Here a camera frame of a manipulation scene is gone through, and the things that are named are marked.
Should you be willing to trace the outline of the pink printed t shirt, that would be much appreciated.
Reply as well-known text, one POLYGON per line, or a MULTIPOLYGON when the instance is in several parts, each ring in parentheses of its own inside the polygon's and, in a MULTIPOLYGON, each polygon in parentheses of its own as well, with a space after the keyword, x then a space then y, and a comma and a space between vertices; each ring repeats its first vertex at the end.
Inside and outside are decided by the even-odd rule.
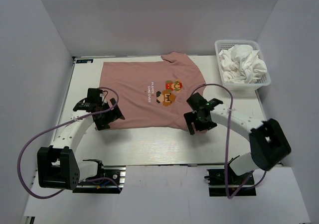
POLYGON ((118 93, 124 119, 111 129, 170 127, 187 130, 187 99, 205 79, 185 54, 172 52, 157 62, 104 62, 100 86, 118 93))

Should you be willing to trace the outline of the white t shirt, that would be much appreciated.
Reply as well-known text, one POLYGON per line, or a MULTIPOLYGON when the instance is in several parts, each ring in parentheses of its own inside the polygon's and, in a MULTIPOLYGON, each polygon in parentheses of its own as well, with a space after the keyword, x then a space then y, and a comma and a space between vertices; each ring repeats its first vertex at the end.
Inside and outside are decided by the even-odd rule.
POLYGON ((230 84, 256 83, 267 73, 265 62, 260 58, 260 50, 251 45, 234 45, 218 54, 222 77, 230 84))

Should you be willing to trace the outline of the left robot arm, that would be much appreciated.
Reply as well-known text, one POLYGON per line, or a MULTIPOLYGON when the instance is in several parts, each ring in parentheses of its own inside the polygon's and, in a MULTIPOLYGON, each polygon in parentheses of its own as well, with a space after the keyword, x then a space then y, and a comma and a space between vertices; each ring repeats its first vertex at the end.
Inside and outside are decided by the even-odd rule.
POLYGON ((78 161, 75 152, 86 131, 95 125, 98 131, 110 128, 110 123, 124 119, 119 108, 119 95, 106 101, 106 87, 89 88, 87 96, 76 103, 72 117, 61 127, 63 131, 48 146, 37 152, 38 181, 42 188, 75 190, 79 183, 99 184, 105 180, 103 162, 98 159, 78 161))

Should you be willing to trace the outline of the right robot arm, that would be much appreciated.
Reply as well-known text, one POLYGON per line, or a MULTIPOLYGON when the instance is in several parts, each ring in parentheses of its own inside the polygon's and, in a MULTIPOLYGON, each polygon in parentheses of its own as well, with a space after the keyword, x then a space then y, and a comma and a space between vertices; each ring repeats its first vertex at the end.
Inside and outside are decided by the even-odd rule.
POLYGON ((243 174, 250 171, 271 170, 292 151, 275 119, 262 121, 248 117, 232 111, 221 100, 207 101, 199 93, 191 95, 186 102, 192 109, 184 114, 191 135, 196 131, 211 130, 220 124, 249 141, 250 151, 230 161, 225 171, 226 180, 232 184, 238 183, 243 174))

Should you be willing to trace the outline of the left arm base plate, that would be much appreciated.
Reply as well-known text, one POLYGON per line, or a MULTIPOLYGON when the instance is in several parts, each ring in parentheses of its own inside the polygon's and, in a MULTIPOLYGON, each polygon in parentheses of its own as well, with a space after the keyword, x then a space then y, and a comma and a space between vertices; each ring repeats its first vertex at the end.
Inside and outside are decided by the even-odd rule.
POLYGON ((102 177, 82 181, 73 190, 76 194, 119 194, 124 187, 126 167, 104 166, 102 177))

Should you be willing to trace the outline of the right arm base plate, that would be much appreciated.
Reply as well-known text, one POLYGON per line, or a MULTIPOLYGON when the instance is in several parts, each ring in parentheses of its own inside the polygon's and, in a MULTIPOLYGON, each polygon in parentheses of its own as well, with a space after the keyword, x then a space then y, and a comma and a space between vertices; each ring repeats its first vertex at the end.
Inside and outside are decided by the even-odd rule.
MULTIPOLYGON (((207 174, 204 176, 205 182, 208 184, 210 197, 227 197, 225 188, 225 172, 224 169, 207 169, 207 174)), ((236 189, 244 183, 245 179, 249 177, 249 180, 239 190, 236 196, 239 197, 253 197, 257 196, 256 189, 252 188, 255 184, 255 180, 252 174, 245 173, 241 176, 237 176, 232 171, 228 171, 228 191, 231 196, 236 189)))

